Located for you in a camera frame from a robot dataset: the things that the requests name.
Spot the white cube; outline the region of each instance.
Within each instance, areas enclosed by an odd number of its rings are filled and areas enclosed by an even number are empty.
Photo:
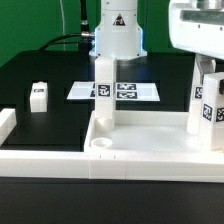
[[[30,94],[30,109],[32,113],[47,112],[48,91],[47,83],[33,83]]]
[[[15,109],[3,109],[0,113],[0,146],[16,126]]]
[[[224,105],[224,97],[219,93],[220,81],[224,79],[224,72],[204,76],[203,101],[215,107]]]

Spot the white post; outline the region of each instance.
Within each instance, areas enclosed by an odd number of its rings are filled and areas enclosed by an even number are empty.
[[[115,84],[117,60],[99,57],[95,61],[95,118],[96,128],[108,132],[114,128],[114,111],[116,109]]]
[[[0,146],[16,126],[15,109],[3,109],[0,113]]]
[[[199,126],[199,141],[202,150],[224,149],[224,95],[220,83],[224,72],[205,75],[202,112]]]

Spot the white block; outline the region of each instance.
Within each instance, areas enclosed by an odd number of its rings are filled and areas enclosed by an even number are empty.
[[[204,76],[203,101],[215,107],[224,105],[224,97],[219,93],[220,81],[224,79],[224,72]]]
[[[115,82],[117,61],[115,58],[99,57],[95,61],[95,118],[99,131],[111,131],[114,127],[116,109]]]
[[[216,68],[215,60],[212,60],[213,69]],[[204,87],[201,83],[201,73],[199,71],[196,59],[194,64],[193,80],[191,87],[191,99],[189,108],[189,119],[187,124],[187,132],[190,134],[198,134],[200,115],[201,115],[201,105],[202,105],[202,95],[204,95]]]
[[[224,73],[205,75],[199,141],[201,149],[224,150],[224,95],[219,93]]]
[[[47,112],[48,91],[47,83],[33,83],[30,94],[30,109],[32,113]]]
[[[15,109],[3,109],[0,113],[0,146],[16,126]]]

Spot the green background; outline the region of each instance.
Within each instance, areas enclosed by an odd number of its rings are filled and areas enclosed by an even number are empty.
[[[100,0],[86,0],[91,31],[100,22]],[[177,52],[168,33],[169,0],[148,0],[145,50]],[[144,27],[146,0],[138,1],[138,22]],[[66,33],[80,32],[79,0],[63,0]],[[0,0],[0,66],[25,50],[37,50],[63,34],[60,0]],[[49,48],[63,50],[63,47]]]

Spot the white tray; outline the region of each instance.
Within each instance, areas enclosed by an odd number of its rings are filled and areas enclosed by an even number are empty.
[[[95,129],[92,116],[84,150],[90,178],[224,182],[224,154],[200,151],[198,138],[186,132],[188,113],[116,111],[115,129]],[[110,139],[109,148],[91,146]]]

